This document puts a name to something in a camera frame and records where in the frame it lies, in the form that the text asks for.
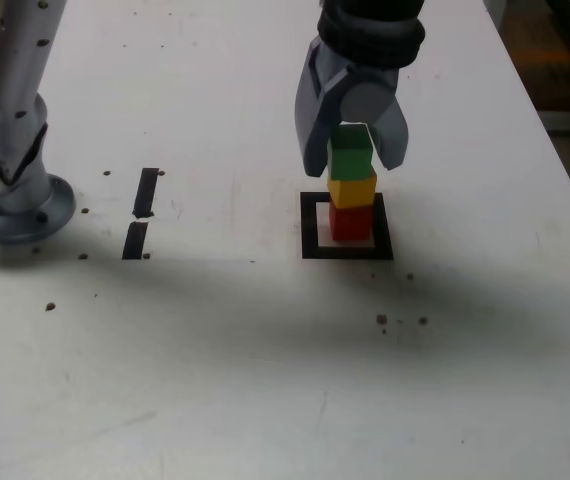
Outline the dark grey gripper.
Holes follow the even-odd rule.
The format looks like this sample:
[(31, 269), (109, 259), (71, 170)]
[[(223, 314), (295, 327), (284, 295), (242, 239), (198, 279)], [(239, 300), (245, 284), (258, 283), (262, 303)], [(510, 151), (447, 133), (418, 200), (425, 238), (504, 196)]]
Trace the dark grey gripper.
[[(358, 85), (343, 97), (345, 80)], [(313, 41), (303, 64), (294, 113), (306, 175), (323, 174), (331, 131), (341, 116), (344, 122), (367, 126), (378, 158), (387, 170), (400, 167), (409, 143), (409, 129), (396, 100), (397, 87), (396, 70), (358, 64), (323, 41)]]

